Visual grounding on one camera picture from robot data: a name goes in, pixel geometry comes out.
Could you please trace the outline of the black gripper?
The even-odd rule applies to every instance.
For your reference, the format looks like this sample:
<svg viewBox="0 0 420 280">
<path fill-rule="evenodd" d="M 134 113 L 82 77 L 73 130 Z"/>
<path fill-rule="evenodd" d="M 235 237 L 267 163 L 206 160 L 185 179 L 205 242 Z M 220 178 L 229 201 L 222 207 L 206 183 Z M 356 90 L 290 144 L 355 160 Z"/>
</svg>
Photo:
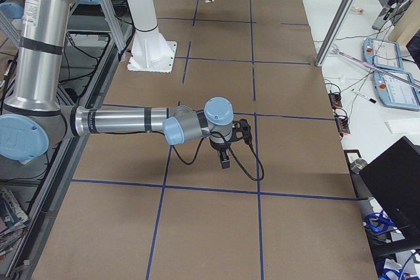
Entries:
<svg viewBox="0 0 420 280">
<path fill-rule="evenodd" d="M 230 168 L 230 158 L 228 155 L 228 144 L 225 142 L 215 142 L 212 139 L 209 140 L 211 147 L 216 150 L 219 154 L 220 165 L 222 169 Z"/>
</svg>

